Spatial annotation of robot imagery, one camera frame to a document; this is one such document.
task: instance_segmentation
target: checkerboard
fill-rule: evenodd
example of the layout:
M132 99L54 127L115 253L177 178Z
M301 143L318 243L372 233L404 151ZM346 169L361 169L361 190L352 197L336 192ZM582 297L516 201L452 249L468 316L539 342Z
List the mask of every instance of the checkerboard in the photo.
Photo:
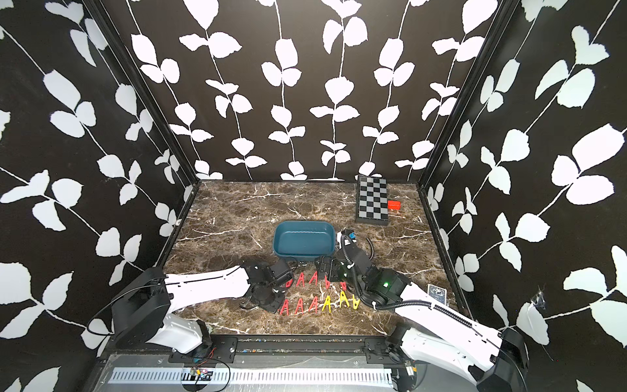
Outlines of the checkerboard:
M387 225L387 181L383 178L357 178L357 211L355 221Z

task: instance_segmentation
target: marble surface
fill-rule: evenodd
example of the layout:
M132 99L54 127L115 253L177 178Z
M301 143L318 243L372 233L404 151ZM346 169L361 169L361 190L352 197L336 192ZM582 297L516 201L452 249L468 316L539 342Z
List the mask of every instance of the marble surface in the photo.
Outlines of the marble surface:
M272 239L275 228L285 220L324 220L336 231L348 227L358 236L369 237L375 248L374 263L406 274L426 290L432 283L448 291L448 305L456 309L429 224L415 184L389 184L390 200L401 202L391 211L388 226L355 223L355 184L336 183L225 183L203 182L183 223L176 244L164 267L165 273L198 273L238 265L254 258L274 263ZM368 252L367 243L360 246ZM358 309L340 306L340 283L325 288L324 277L309 284L313 264L298 267L305 286L290 287L290 315L271 314L262 309L240 309L246 299L223 299L190 306L178 312L187 319L201 319L215 334L387 334L404 320L390 311L374 311L363 304ZM322 312L326 296L332 310ZM314 296L319 309L308 311ZM347 293L352 304L352 294ZM298 299L305 313L294 315Z

